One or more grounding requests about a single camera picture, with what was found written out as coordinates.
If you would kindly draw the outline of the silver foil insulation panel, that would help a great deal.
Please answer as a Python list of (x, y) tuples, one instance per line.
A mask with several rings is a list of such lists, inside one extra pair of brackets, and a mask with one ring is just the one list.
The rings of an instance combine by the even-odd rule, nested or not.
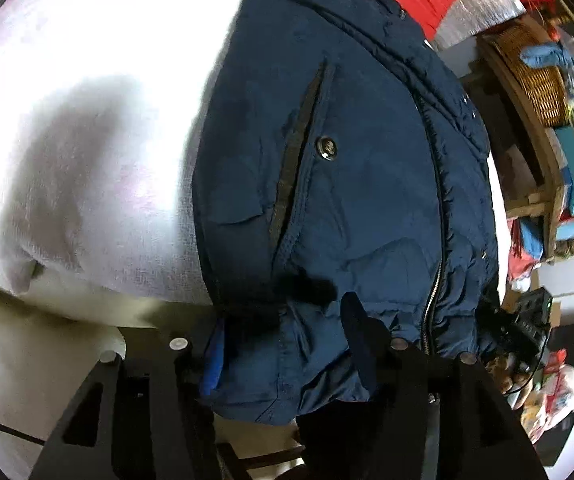
[(456, 0), (439, 24), (432, 47), (446, 50), (525, 13), (520, 0)]

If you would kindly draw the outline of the white pink bed blanket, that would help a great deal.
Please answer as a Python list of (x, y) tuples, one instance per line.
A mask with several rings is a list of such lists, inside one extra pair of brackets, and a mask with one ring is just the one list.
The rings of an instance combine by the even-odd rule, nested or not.
[(122, 330), (212, 311), (194, 177), (244, 213), (251, 151), (269, 214), (287, 133), (318, 64), (325, 131), (357, 144), (369, 73), (337, 27), (286, 0), (8, 0), (0, 8), (0, 422), (48, 434)]

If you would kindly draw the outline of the wicker basket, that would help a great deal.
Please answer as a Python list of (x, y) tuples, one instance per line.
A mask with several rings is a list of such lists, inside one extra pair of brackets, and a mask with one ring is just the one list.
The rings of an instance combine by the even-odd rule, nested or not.
[(531, 68), (520, 58), (526, 47), (544, 46), (547, 32), (529, 15), (506, 23), (498, 32), (482, 36), (504, 61), (518, 85), (530, 100), (545, 127), (561, 127), (567, 120), (566, 92), (556, 66)]

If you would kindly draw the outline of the wooden side table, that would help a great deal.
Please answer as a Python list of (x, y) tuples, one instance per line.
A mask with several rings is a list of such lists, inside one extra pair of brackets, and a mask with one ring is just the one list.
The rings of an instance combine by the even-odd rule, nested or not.
[(545, 247), (542, 261), (552, 261), (561, 243), (558, 232), (572, 220), (570, 176), (555, 133), (570, 124), (566, 85), (568, 122), (545, 127), (504, 61), (482, 37), (477, 50), (471, 74), (462, 81), (488, 129), (506, 216), (537, 221)]

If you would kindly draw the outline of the navy blue padded jacket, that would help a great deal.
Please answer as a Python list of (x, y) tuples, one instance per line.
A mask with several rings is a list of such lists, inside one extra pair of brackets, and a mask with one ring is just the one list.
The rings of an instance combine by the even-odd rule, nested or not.
[(366, 400), (347, 292), (428, 356), (488, 348), (488, 154), (476, 107), (395, 0), (241, 0), (192, 179), (223, 337), (206, 403), (283, 425)]

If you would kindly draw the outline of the blue cloth in basket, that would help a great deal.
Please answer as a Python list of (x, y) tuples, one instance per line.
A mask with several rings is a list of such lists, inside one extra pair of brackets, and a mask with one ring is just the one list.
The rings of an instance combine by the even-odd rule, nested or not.
[(526, 66), (534, 70), (546, 67), (559, 67), (567, 72), (574, 70), (574, 55), (558, 42), (524, 47), (519, 56)]

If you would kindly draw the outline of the folded coral cloth stack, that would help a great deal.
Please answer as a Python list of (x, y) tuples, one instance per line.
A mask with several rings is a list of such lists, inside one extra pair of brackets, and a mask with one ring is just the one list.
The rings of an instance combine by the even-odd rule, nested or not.
[(507, 221), (510, 231), (508, 280), (513, 282), (530, 275), (544, 256), (543, 234), (540, 224), (531, 218)]

